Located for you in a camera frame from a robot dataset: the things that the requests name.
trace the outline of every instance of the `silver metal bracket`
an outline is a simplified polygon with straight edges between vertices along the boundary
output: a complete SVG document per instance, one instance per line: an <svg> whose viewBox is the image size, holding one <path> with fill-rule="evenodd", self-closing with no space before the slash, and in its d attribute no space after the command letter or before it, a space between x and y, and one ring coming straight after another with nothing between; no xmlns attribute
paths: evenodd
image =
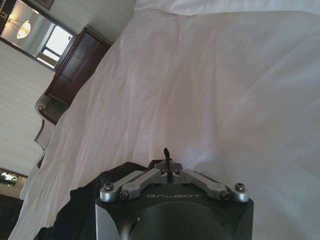
<svg viewBox="0 0 320 240"><path fill-rule="evenodd" d="M211 181L218 183L214 180L214 176L207 171L200 172L199 174ZM249 191L246 189L246 186L243 183L229 184L229 186L232 187L227 185L225 186L227 187L228 192L231 194L231 199L234 202L246 203L249 201Z"/></svg>
<svg viewBox="0 0 320 240"><path fill-rule="evenodd" d="M179 184L194 184L204 190L206 194L216 200L227 200L230 197L226 187L218 182L214 182L190 169L176 170L173 174L173 181Z"/></svg>
<svg viewBox="0 0 320 240"><path fill-rule="evenodd" d="M104 184L104 187L100 189L100 200L103 202L113 202L117 200L122 186L128 182L135 180L143 174L143 171L136 170L116 181L115 183L108 182Z"/></svg>
<svg viewBox="0 0 320 240"><path fill-rule="evenodd" d="M141 191L150 184L165 184L168 182L168 174L164 169L153 168L132 182L122 186L120 192L121 199L135 199L141 194Z"/></svg>

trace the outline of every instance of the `white bedsheet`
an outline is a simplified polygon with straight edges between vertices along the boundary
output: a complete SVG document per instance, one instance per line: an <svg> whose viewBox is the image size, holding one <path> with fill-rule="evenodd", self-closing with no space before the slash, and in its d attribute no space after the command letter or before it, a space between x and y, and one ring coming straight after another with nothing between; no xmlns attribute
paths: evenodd
<svg viewBox="0 0 320 240"><path fill-rule="evenodd" d="M246 184L253 239L320 239L319 42L320 16L302 11L137 11L58 122L10 240L51 226L70 190L164 147Z"/></svg>

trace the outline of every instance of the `black fabric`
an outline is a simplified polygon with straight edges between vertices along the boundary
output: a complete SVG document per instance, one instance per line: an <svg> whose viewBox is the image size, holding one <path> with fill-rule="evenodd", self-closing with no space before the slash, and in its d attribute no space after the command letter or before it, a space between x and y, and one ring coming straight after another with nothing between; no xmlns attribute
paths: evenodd
<svg viewBox="0 0 320 240"><path fill-rule="evenodd" d="M152 169L154 160L148 166ZM95 201L100 195L100 189L107 182L116 182L135 170L144 171L147 168L132 162L126 162L109 171L102 172L84 187L70 192L70 201L59 211L52 227L40 229L34 240L95 240L96 216Z"/></svg>

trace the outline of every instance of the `bed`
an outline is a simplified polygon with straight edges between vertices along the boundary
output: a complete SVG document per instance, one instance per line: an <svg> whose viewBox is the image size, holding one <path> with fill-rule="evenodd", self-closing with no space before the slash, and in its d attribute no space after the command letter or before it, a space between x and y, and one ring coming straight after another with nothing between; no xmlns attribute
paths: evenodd
<svg viewBox="0 0 320 240"><path fill-rule="evenodd" d="M102 171L184 167L241 181L255 240L320 239L320 1L138 0L57 123L10 240L32 240Z"/></svg>

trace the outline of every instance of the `bolt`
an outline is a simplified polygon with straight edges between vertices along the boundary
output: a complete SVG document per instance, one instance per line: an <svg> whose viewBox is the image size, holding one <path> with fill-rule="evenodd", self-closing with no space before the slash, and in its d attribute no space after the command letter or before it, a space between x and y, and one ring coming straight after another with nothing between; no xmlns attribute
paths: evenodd
<svg viewBox="0 0 320 240"><path fill-rule="evenodd" d="M104 184L104 190L110 191L112 189L114 189L114 184L112 182L107 182Z"/></svg>
<svg viewBox="0 0 320 240"><path fill-rule="evenodd" d="M174 173L177 174L177 175L180 175L180 169L174 170Z"/></svg>
<svg viewBox="0 0 320 240"><path fill-rule="evenodd" d="M161 173L161 175L164 175L166 173L166 170L160 169L160 173Z"/></svg>
<svg viewBox="0 0 320 240"><path fill-rule="evenodd" d="M125 200L129 198L129 192L127 190L122 190L119 194L120 199Z"/></svg>
<svg viewBox="0 0 320 240"><path fill-rule="evenodd" d="M230 198L230 193L227 190L221 191L219 197L221 200L228 200Z"/></svg>
<svg viewBox="0 0 320 240"><path fill-rule="evenodd" d="M236 183L234 187L235 187L235 190L240 192L243 192L246 189L245 185L240 182Z"/></svg>

